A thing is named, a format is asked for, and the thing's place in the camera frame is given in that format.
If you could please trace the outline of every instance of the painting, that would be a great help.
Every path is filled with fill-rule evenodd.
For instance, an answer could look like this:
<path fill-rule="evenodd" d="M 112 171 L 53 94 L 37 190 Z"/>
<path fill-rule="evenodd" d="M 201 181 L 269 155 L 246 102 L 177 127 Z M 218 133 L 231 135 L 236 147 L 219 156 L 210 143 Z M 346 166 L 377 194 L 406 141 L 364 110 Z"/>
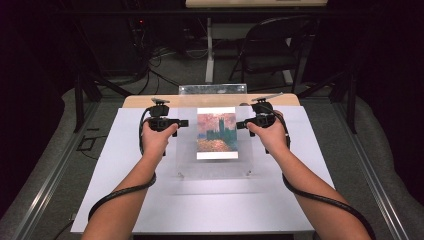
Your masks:
<path fill-rule="evenodd" d="M 234 107 L 197 110 L 197 159 L 237 159 Z"/>

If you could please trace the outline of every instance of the forearm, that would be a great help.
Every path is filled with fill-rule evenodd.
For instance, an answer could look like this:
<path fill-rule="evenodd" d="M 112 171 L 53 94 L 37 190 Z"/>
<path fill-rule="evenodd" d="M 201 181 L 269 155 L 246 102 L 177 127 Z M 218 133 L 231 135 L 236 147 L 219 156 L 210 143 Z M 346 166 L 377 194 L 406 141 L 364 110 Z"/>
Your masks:
<path fill-rule="evenodd" d="M 158 161 L 143 157 L 113 190 L 146 184 Z M 137 221 L 147 189 L 125 194 L 104 203 L 90 219 L 82 239 L 128 239 Z"/>
<path fill-rule="evenodd" d="M 296 189 L 348 204 L 342 195 L 313 173 L 288 149 L 271 154 L 286 179 Z M 350 213 L 298 195 L 296 199 L 322 239 L 369 239 L 364 226 Z"/>

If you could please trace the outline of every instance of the person's left arm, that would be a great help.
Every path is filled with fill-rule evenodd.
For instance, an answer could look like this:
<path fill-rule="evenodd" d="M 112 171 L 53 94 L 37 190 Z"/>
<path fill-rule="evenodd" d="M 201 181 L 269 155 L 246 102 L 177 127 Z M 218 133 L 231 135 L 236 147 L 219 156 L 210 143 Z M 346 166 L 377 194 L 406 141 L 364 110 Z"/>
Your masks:
<path fill-rule="evenodd" d="M 147 122 L 144 123 L 144 154 L 113 192 L 148 183 L 162 159 L 162 154 L 168 145 L 168 138 L 177 128 L 177 124 L 173 124 L 162 132 L 155 132 L 149 128 Z M 82 239 L 128 239 L 146 194 L 147 189 L 144 189 L 104 203 L 91 217 Z"/>

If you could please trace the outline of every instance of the human arm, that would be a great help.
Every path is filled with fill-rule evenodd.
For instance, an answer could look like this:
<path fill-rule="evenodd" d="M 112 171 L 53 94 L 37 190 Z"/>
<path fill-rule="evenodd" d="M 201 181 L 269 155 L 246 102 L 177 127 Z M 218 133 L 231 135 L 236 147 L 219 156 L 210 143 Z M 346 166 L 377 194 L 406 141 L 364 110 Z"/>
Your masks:
<path fill-rule="evenodd" d="M 289 150 L 284 127 L 279 120 L 268 128 L 260 128 L 253 123 L 248 123 L 247 128 L 260 137 L 294 188 L 348 204 L 343 196 Z M 299 195 L 295 197 L 321 239 L 370 239 L 362 223 L 349 212 Z"/>
<path fill-rule="evenodd" d="M 113 192 L 149 182 L 162 159 L 168 138 L 177 130 L 172 124 L 162 132 L 143 126 L 144 154 Z M 125 194 L 101 205 L 93 214 L 82 239 L 128 239 L 137 221 L 147 189 Z"/>

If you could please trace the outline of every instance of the chair backrest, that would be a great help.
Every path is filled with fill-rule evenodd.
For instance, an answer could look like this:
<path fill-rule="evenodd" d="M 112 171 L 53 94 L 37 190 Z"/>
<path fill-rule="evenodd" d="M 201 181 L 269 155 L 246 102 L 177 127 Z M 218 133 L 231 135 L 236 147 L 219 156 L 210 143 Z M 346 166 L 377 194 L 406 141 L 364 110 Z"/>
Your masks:
<path fill-rule="evenodd" d="M 253 26 L 246 41 L 301 37 L 310 32 L 313 24 L 305 16 L 270 18 Z"/>

